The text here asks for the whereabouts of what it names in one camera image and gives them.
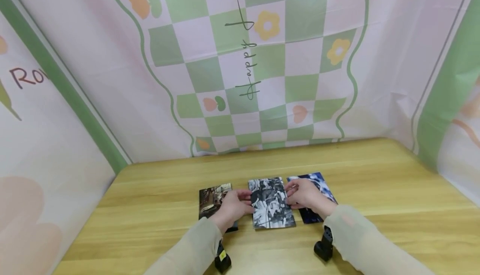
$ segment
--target wood grain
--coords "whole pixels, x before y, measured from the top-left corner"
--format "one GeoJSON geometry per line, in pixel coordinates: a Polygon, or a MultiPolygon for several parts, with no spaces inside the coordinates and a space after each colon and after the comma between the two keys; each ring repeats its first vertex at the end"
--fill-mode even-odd
{"type": "MultiPolygon", "coordinates": [[[[125,168],[111,185],[55,275],[141,275],[198,218],[198,190],[254,178],[322,172],[335,198],[353,205],[395,244],[436,274],[478,274],[480,211],[403,146],[376,139],[243,152],[125,168]]],[[[313,254],[319,224],[255,231],[252,217],[225,235],[228,275],[357,274],[339,253],[313,254]]],[[[217,274],[213,267],[206,274],[217,274]]]]}

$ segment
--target sheer sleeve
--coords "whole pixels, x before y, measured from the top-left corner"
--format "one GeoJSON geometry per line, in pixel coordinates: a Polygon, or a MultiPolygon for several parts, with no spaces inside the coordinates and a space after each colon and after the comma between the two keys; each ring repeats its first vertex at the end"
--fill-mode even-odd
{"type": "Polygon", "coordinates": [[[202,275],[215,259],[221,238],[217,225],[202,218],[145,275],[202,275]]]}
{"type": "Polygon", "coordinates": [[[333,245],[342,258],[365,275],[433,275],[351,206],[337,206],[324,225],[332,231],[333,245]]]}

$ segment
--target blue photo card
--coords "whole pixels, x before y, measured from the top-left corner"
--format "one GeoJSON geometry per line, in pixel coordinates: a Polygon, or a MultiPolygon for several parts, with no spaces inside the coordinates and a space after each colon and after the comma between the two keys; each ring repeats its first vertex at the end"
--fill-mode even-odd
{"type": "MultiPolygon", "coordinates": [[[[320,190],[320,192],[322,192],[324,196],[326,196],[332,202],[338,203],[335,197],[333,196],[332,192],[330,191],[330,188],[327,186],[322,174],[320,174],[320,172],[300,175],[300,176],[290,176],[287,178],[287,181],[291,181],[293,179],[299,179],[299,178],[309,179],[311,182],[313,182],[313,184],[315,184],[315,186],[320,190]]],[[[313,210],[309,208],[301,208],[299,209],[299,211],[304,224],[323,222],[322,218],[320,218],[319,215],[317,215],[315,212],[313,212],[313,210]]]]}

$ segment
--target checkered pattern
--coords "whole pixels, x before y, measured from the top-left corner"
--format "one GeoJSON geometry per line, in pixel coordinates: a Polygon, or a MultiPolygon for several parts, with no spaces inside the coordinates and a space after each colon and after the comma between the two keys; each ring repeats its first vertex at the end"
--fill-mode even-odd
{"type": "Polygon", "coordinates": [[[348,105],[345,65],[363,0],[160,0],[142,18],[121,1],[138,17],[149,63],[197,153],[338,135],[325,128],[348,105]]]}

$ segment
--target person's right hand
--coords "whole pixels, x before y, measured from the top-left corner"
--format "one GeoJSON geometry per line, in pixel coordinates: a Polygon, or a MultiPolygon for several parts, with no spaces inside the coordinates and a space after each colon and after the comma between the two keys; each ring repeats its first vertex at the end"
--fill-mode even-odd
{"type": "Polygon", "coordinates": [[[294,179],[285,186],[287,204],[293,209],[309,208],[325,220],[332,214],[336,203],[330,201],[309,179],[294,179]]]}

